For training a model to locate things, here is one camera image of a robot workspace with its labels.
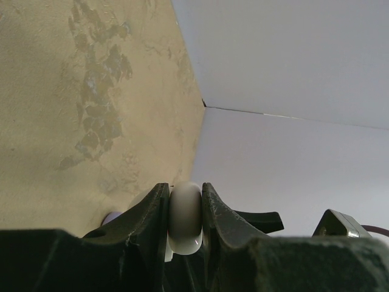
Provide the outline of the purple earbud charging case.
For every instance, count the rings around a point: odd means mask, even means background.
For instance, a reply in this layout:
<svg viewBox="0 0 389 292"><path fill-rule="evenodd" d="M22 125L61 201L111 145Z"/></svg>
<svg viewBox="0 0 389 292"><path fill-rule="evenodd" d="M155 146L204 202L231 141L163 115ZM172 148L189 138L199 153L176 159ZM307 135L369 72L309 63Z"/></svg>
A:
<svg viewBox="0 0 389 292"><path fill-rule="evenodd" d="M117 217L121 216L121 214L122 214L122 212L118 212L118 211L110 212L109 214L107 214L107 216L105 216L101 225L103 226L103 225L111 222L112 220L115 220Z"/></svg>

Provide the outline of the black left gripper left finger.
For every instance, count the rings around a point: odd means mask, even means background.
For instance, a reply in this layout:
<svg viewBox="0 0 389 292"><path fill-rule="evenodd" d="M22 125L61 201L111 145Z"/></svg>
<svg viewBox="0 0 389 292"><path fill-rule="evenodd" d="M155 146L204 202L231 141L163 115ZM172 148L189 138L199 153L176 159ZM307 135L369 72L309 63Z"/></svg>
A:
<svg viewBox="0 0 389 292"><path fill-rule="evenodd" d="M162 291L170 188L79 238L61 229L1 231L2 291Z"/></svg>

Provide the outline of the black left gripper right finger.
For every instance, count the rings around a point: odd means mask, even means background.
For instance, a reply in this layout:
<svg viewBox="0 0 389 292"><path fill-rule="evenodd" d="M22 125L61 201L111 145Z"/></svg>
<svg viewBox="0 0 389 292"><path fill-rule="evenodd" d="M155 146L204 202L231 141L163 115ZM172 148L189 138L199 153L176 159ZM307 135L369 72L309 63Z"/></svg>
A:
<svg viewBox="0 0 389 292"><path fill-rule="evenodd" d="M210 291L387 291L388 246L344 236L271 237L202 186Z"/></svg>

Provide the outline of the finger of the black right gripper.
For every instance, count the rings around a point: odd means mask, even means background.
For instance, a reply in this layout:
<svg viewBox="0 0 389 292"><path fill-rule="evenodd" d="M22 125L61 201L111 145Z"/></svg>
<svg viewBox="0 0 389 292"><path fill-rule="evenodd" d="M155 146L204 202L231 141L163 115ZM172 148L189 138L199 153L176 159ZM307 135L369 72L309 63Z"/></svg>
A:
<svg viewBox="0 0 389 292"><path fill-rule="evenodd" d="M284 230L284 224L278 212L250 213L237 210L235 212L265 234Z"/></svg>

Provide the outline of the white earbud charging case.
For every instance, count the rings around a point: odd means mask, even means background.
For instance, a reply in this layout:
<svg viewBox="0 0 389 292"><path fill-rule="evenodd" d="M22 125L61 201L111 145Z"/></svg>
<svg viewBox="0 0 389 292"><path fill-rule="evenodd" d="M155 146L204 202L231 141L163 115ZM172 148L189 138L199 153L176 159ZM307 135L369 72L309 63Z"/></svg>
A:
<svg viewBox="0 0 389 292"><path fill-rule="evenodd" d="M200 187L191 181L181 181L168 186L167 226L157 228L157 238L162 240L164 262L174 255L190 256L200 250L203 241L202 194Z"/></svg>

